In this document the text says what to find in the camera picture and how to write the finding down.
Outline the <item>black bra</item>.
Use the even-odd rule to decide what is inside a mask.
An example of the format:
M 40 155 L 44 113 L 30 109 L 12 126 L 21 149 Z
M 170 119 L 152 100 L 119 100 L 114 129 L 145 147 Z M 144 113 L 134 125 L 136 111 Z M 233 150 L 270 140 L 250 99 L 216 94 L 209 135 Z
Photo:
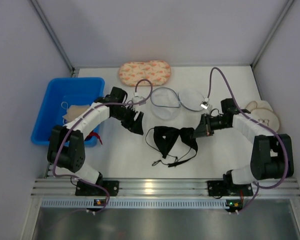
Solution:
M 183 127 L 181 129 L 170 126 L 155 126 L 150 128 L 145 135 L 145 143 L 153 150 L 159 152 L 163 159 L 167 157 L 174 158 L 172 163 L 164 163 L 161 159 L 154 161 L 152 167 L 161 163 L 168 168 L 175 168 L 194 159 L 198 154 L 198 143 L 192 138 L 195 129 L 193 127 Z M 189 147 L 186 154 L 181 157 L 170 155 L 178 138 Z

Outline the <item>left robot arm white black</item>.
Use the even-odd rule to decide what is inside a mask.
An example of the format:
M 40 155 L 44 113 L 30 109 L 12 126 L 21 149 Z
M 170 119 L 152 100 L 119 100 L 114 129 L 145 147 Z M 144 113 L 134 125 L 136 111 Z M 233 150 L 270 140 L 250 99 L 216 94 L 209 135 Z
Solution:
M 110 94 L 98 97 L 80 116 L 65 125 L 53 127 L 47 160 L 55 177 L 76 178 L 100 188 L 103 175 L 86 162 L 85 140 L 93 130 L 109 118 L 120 121 L 131 133 L 143 135 L 144 113 L 136 110 L 135 102 L 125 103 L 127 92 L 113 87 Z

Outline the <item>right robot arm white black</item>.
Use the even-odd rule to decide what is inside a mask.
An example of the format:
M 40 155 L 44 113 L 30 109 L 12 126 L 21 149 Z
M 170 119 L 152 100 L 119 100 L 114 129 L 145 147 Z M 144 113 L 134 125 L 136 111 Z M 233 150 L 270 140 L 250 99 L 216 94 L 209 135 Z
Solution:
M 228 170 L 223 181 L 228 186 L 242 186 L 261 180 L 278 179 L 277 185 L 294 175 L 292 139 L 278 134 L 269 126 L 257 122 L 250 112 L 241 109 L 232 98 L 221 101 L 222 113 L 204 113 L 192 138 L 210 137 L 216 130 L 234 128 L 251 144 L 249 164 Z

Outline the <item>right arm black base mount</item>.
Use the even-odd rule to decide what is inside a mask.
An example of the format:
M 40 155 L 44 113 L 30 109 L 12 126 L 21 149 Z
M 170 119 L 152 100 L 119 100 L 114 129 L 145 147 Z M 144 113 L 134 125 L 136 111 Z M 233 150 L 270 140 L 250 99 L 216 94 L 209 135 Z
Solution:
M 208 180 L 209 197 L 252 197 L 254 195 L 251 184 L 232 184 L 224 180 Z

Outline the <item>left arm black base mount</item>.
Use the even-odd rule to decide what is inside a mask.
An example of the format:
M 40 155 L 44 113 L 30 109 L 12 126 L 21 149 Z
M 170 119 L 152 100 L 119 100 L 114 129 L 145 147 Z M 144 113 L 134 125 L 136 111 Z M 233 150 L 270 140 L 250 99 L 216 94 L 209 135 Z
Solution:
M 119 193 L 120 182 L 117 180 L 103 180 L 101 185 L 110 197 L 115 197 Z M 94 197 L 106 196 L 106 192 L 98 187 L 78 181 L 76 184 L 75 196 L 79 197 Z

